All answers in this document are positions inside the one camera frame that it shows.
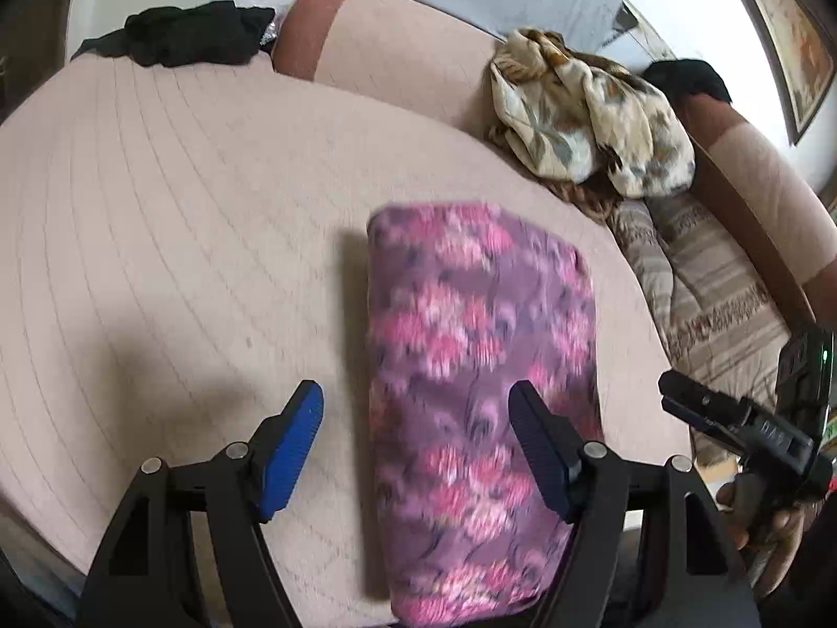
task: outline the fabric pile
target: fabric pile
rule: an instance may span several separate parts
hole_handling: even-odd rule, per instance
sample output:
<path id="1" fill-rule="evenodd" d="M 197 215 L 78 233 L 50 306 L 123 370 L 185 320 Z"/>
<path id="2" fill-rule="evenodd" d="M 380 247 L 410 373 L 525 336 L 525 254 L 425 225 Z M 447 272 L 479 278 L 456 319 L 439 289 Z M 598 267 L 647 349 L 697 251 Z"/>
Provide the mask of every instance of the fabric pile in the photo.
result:
<path id="1" fill-rule="evenodd" d="M 193 9 L 146 9 L 128 16 L 124 28 L 82 42 L 73 58 L 96 52 L 101 57 L 131 57 L 140 66 L 160 63 L 169 69 L 200 62 L 240 65 L 258 52 L 274 15 L 269 7 L 237 7 L 230 0 Z"/>
<path id="2" fill-rule="evenodd" d="M 692 184 L 692 142 L 664 94 L 615 62 L 572 52 L 558 33 L 512 33 L 491 62 L 491 87 L 503 123 L 491 139 L 590 218 L 604 221 L 621 196 Z M 579 188 L 600 172 L 612 189 Z"/>

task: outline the floral scarf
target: floral scarf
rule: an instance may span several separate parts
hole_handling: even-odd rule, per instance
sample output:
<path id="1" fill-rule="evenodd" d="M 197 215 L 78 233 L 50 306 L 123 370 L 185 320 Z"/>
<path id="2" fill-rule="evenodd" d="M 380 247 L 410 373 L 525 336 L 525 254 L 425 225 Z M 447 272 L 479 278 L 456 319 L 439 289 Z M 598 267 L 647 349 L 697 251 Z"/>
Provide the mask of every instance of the floral scarf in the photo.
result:
<path id="1" fill-rule="evenodd" d="M 621 196 L 692 185 L 695 150 L 665 95 L 618 63 L 566 48 L 558 33 L 509 35 L 491 62 L 491 91 L 502 123 L 491 139 L 597 221 Z M 597 172 L 612 186 L 587 186 Z"/>
<path id="2" fill-rule="evenodd" d="M 392 611 L 430 626 L 522 610 L 550 585 L 571 528 L 537 492 L 508 394 L 527 378 L 601 439 L 587 268 L 574 247 L 483 204 L 388 207 L 368 235 Z"/>

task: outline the beige bedsheet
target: beige bedsheet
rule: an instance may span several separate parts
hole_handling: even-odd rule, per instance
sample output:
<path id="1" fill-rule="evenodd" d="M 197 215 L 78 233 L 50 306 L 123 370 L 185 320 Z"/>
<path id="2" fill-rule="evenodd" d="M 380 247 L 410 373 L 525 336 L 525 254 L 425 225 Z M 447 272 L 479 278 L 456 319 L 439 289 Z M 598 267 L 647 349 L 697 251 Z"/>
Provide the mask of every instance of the beige bedsheet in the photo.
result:
<path id="1" fill-rule="evenodd" d="M 612 447 L 688 451 L 660 411 L 667 364 L 609 232 L 480 142 L 274 75 L 263 55 L 170 70 L 88 54 L 0 126 L 0 494 L 84 570 L 145 457 L 207 459 L 311 377 L 325 420 L 265 537 L 307 628 L 386 621 L 365 223 L 391 200 L 473 198 L 589 262 Z"/>

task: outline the beige patterned cloth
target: beige patterned cloth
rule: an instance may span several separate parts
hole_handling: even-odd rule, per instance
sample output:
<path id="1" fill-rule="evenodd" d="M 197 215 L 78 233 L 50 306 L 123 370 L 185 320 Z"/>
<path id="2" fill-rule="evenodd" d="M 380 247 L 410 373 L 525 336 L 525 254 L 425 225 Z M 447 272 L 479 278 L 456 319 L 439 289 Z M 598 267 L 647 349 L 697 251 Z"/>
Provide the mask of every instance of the beige patterned cloth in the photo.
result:
<path id="1" fill-rule="evenodd" d="M 491 62 L 500 136 L 533 175 L 585 182 L 606 171 L 628 198 L 685 190 L 695 152 L 664 95 L 557 33 L 520 29 Z"/>
<path id="2" fill-rule="evenodd" d="M 720 392 L 776 405 L 790 333 L 746 253 L 688 193 L 626 200 L 610 226 L 646 295 L 671 366 Z M 697 461 L 727 452 L 694 435 Z"/>

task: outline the blue gripper pad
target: blue gripper pad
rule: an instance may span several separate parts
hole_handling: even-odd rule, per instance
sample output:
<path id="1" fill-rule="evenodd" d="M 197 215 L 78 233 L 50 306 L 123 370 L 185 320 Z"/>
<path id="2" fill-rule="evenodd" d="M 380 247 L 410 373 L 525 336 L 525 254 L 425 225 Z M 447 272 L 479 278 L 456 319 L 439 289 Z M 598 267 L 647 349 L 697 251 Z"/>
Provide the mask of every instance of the blue gripper pad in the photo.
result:
<path id="1" fill-rule="evenodd" d="M 261 500 L 258 503 L 262 522 L 269 521 L 276 511 L 287 506 L 296 480 L 299 479 L 302 465 L 306 462 L 322 422 L 323 396 L 320 385 L 313 381 L 300 384 L 280 417 L 286 413 L 290 413 L 286 420 L 286 430 L 265 465 Z"/>

